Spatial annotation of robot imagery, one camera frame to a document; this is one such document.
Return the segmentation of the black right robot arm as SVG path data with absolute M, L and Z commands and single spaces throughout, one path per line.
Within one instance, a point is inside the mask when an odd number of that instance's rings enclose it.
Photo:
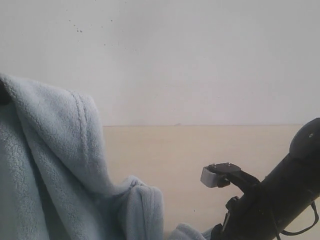
M 226 203 L 228 212 L 223 223 L 212 229 L 212 240 L 273 240 L 297 235 L 285 228 L 307 207 L 315 211 L 320 196 L 319 118 L 296 133 L 288 154 L 263 181 L 228 162 L 205 166 L 200 179 L 209 188 L 234 184 L 243 192 Z

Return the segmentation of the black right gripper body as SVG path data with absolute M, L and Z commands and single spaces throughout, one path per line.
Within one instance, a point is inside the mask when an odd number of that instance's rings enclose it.
M 210 234 L 211 240 L 253 239 L 253 197 L 232 197 L 225 205 L 227 213 L 223 223 L 217 224 Z

